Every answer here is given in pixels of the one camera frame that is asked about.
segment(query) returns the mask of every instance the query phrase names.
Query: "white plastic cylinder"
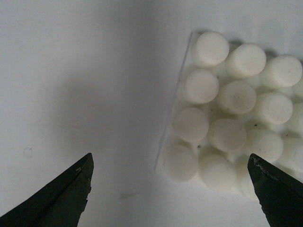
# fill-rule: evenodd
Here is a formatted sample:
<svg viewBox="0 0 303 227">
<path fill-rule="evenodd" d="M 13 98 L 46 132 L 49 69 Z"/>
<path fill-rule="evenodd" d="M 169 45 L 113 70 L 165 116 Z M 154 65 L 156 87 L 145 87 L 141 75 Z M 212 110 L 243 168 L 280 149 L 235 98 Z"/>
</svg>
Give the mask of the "white plastic cylinder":
<svg viewBox="0 0 303 227">
<path fill-rule="evenodd" d="M 219 80 L 208 70 L 195 70 L 186 78 L 184 92 L 185 98 L 191 103 L 208 103 L 212 101 L 219 92 Z"/>
<path fill-rule="evenodd" d="M 237 186 L 240 192 L 252 201 L 258 201 L 254 185 L 247 169 L 247 163 L 237 167 Z"/>
<path fill-rule="evenodd" d="M 237 171 L 231 162 L 219 155 L 208 155 L 200 161 L 203 182 L 216 191 L 227 191 L 237 179 Z"/>
<path fill-rule="evenodd" d="M 222 63 L 229 53 L 229 44 L 218 32 L 203 33 L 192 48 L 196 65 L 210 68 Z"/>
<path fill-rule="evenodd" d="M 196 142 L 207 135 L 209 121 L 202 110 L 191 107 L 176 115 L 173 128 L 181 139 Z"/>
<path fill-rule="evenodd" d="M 259 155 L 266 161 L 275 162 L 283 152 L 283 140 L 279 134 L 269 129 L 252 129 L 247 132 L 244 152 Z"/>
<path fill-rule="evenodd" d="M 257 101 L 257 93 L 248 83 L 235 81 L 219 90 L 217 104 L 229 114 L 245 114 L 253 109 Z"/>
<path fill-rule="evenodd" d="M 293 86 L 293 91 L 298 97 L 303 98 L 303 78 Z"/>
<path fill-rule="evenodd" d="M 269 92 L 257 97 L 253 109 L 254 116 L 269 124 L 283 124 L 287 122 L 293 112 L 293 103 L 289 97 L 280 92 Z"/>
<path fill-rule="evenodd" d="M 303 172 L 303 140 L 286 138 L 283 142 L 284 150 L 278 162 L 286 168 Z"/>
<path fill-rule="evenodd" d="M 198 170 L 197 156 L 183 145 L 171 147 L 164 159 L 164 172 L 175 181 L 188 181 Z"/>
<path fill-rule="evenodd" d="M 244 125 L 235 119 L 219 119 L 211 123 L 208 132 L 209 142 L 223 152 L 236 152 L 246 142 Z"/>
<path fill-rule="evenodd" d="M 303 133 L 303 103 L 294 104 L 293 114 L 286 122 L 289 130 L 296 133 Z"/>
<path fill-rule="evenodd" d="M 259 74 L 264 69 L 265 64 L 266 55 L 256 44 L 242 44 L 226 59 L 227 72 L 237 79 Z"/>
<path fill-rule="evenodd" d="M 268 88 L 291 87 L 301 79 L 302 65 L 291 55 L 280 55 L 267 62 L 259 77 L 263 85 Z"/>
</svg>

